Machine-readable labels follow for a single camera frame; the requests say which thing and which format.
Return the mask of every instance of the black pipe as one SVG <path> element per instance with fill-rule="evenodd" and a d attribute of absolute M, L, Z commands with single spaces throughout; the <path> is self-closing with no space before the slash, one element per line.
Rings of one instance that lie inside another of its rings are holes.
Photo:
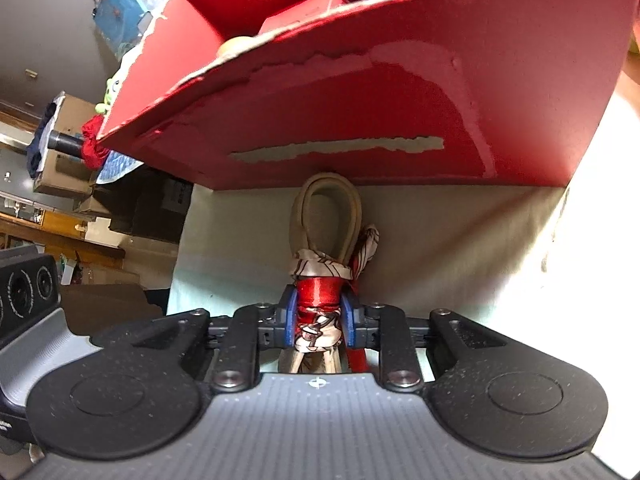
<path fill-rule="evenodd" d="M 84 140 L 67 134 L 61 134 L 56 130 L 52 130 L 49 136 L 47 147 L 50 150 L 65 153 L 65 155 L 76 156 L 82 158 L 82 144 Z"/>

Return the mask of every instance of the gray gripper base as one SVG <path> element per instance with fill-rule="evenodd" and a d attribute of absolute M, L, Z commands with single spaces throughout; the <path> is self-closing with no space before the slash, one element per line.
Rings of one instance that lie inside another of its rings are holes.
<path fill-rule="evenodd" d="M 251 391 L 214 398 L 182 438 L 121 462 L 55 454 L 25 480 L 613 480 L 588 453 L 517 463 L 455 440 L 411 394 L 370 374 L 265 374 Z"/>
<path fill-rule="evenodd" d="M 88 337 L 69 332 L 65 313 L 57 308 L 0 350 L 0 388 L 7 399 L 24 408 L 41 377 L 98 350 Z"/>

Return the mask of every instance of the white cloth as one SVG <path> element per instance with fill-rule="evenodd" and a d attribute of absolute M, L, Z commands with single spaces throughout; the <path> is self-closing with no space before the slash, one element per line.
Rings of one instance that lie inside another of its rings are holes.
<path fill-rule="evenodd" d="M 623 75 L 568 195 L 530 187 L 359 189 L 363 220 L 381 235 L 360 280 L 362 299 L 411 316 L 451 308 L 593 374 L 609 397 L 594 452 L 626 477 L 640 470 L 638 110 L 640 88 Z M 277 301 L 290 282 L 297 192 L 196 187 L 169 313 L 204 307 L 230 315 Z"/>

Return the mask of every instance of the red box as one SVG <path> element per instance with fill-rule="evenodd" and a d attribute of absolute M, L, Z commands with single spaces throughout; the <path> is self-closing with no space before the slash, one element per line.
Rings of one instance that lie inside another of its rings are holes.
<path fill-rule="evenodd" d="M 565 186 L 614 89 L 637 0 L 170 0 L 100 138 L 213 189 Z"/>
<path fill-rule="evenodd" d="M 305 0 L 264 20 L 260 34 L 293 23 L 304 22 L 345 3 L 347 0 Z"/>

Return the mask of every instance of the metal screw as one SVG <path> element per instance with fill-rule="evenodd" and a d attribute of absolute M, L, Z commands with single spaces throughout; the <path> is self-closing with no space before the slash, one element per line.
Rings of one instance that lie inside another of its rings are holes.
<path fill-rule="evenodd" d="M 410 388 L 411 386 L 415 386 L 420 383 L 420 376 L 409 370 L 395 370 L 393 372 L 389 372 L 386 378 L 391 384 L 393 384 L 393 386 L 398 386 L 399 388 Z"/>
<path fill-rule="evenodd" d="M 213 376 L 213 382 L 225 388 L 235 388 L 244 384 L 244 376 L 235 370 L 223 370 Z"/>

